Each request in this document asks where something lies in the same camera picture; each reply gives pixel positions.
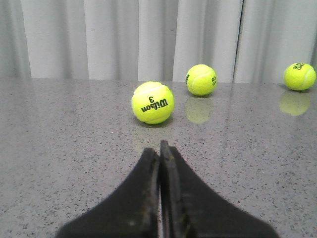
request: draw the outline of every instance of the tennis ball seam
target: tennis ball seam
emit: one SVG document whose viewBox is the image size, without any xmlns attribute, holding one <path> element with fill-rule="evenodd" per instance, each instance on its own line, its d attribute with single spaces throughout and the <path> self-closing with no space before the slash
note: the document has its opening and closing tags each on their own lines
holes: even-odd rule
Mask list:
<svg viewBox="0 0 317 238">
<path fill-rule="evenodd" d="M 149 93 L 149 92 L 152 92 L 152 91 L 154 91 L 154 90 L 157 90 L 157 89 L 159 89 L 159 88 L 161 88 L 161 87 L 163 87 L 163 86 L 164 86 L 164 85 L 162 84 L 162 85 L 160 85 L 160 86 L 158 86 L 158 87 L 151 88 L 151 89 L 148 89 L 148 90 L 146 90 L 146 91 L 142 91 L 142 92 L 136 93 L 136 94 L 134 94 L 134 95 L 142 95 L 142 94 L 145 94 L 145 93 Z"/>
<path fill-rule="evenodd" d="M 155 120 L 160 120 L 160 119 L 162 119 L 162 118 L 164 118 L 164 117 L 166 117 L 166 116 L 170 116 L 171 115 L 171 113 L 167 113 L 167 114 L 164 114 L 163 116 L 161 116 L 160 118 L 155 118 L 155 119 L 152 119 L 152 120 L 144 120 L 144 121 L 142 121 L 142 122 L 147 122 L 147 123 L 149 123 L 149 122 L 152 122 L 152 121 L 155 121 Z"/>
<path fill-rule="evenodd" d="M 204 76 L 205 76 L 206 74 L 208 74 L 210 71 L 211 71 L 211 68 L 209 68 L 209 70 L 208 70 L 206 73 L 197 75 L 197 76 L 193 79 L 193 81 L 192 81 L 192 83 L 191 83 L 190 86 L 191 86 L 192 90 L 193 90 L 195 93 L 197 93 L 197 92 L 194 90 L 193 84 L 194 84 L 194 82 L 196 81 L 196 79 L 197 79 L 198 77 L 204 77 Z"/>
</svg>

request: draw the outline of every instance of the granite countertop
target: granite countertop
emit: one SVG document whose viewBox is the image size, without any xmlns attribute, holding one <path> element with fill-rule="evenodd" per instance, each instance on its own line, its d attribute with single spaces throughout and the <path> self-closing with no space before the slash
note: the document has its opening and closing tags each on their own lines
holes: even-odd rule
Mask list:
<svg viewBox="0 0 317 238">
<path fill-rule="evenodd" d="M 0 237 L 54 237 L 162 139 L 282 238 L 317 236 L 317 87 L 220 83 L 199 98 L 184 82 L 165 82 L 175 110 L 150 126 L 131 111 L 140 84 L 0 78 Z"/>
</svg>

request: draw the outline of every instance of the speckled gray surface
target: speckled gray surface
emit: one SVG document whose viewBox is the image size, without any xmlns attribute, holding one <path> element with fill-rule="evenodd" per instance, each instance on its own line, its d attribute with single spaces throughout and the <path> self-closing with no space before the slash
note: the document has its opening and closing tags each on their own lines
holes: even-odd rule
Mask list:
<svg viewBox="0 0 317 238">
<path fill-rule="evenodd" d="M 282 238 L 317 236 L 316 87 L 219 84 L 197 98 L 184 83 L 167 82 L 175 110 L 149 126 L 130 109 L 139 84 L 0 79 L 1 238 L 54 237 L 118 187 L 143 147 L 159 151 L 161 139 Z M 285 104 L 302 114 L 281 111 Z"/>
</svg>

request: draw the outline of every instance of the curtain fold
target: curtain fold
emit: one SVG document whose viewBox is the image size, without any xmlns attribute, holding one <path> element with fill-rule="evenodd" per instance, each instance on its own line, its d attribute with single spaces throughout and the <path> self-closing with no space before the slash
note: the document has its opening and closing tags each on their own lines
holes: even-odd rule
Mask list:
<svg viewBox="0 0 317 238">
<path fill-rule="evenodd" d="M 0 0 L 0 76 L 282 82 L 317 66 L 315 0 Z"/>
</svg>

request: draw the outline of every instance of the wilson logo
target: wilson logo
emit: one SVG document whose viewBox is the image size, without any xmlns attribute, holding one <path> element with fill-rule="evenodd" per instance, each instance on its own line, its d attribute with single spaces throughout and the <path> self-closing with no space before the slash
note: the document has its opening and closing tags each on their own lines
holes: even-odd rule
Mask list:
<svg viewBox="0 0 317 238">
<path fill-rule="evenodd" d="M 151 110 L 151 109 L 157 110 L 159 108 L 163 108 L 163 107 L 168 105 L 167 100 L 165 98 L 156 102 L 153 100 L 153 97 L 149 97 L 149 101 L 150 101 L 150 104 L 141 108 L 142 112 L 145 113 L 146 111 Z"/>
<path fill-rule="evenodd" d="M 216 76 L 215 76 L 215 77 L 213 77 L 213 78 L 211 79 L 211 81 L 212 81 L 212 85 L 214 86 L 214 85 L 217 83 Z"/>
<path fill-rule="evenodd" d="M 301 70 L 301 68 L 302 68 L 304 65 L 305 65 L 304 63 L 297 63 L 297 64 L 294 65 L 293 68 L 296 68 L 296 69 L 298 69 L 298 70 Z"/>
</svg>

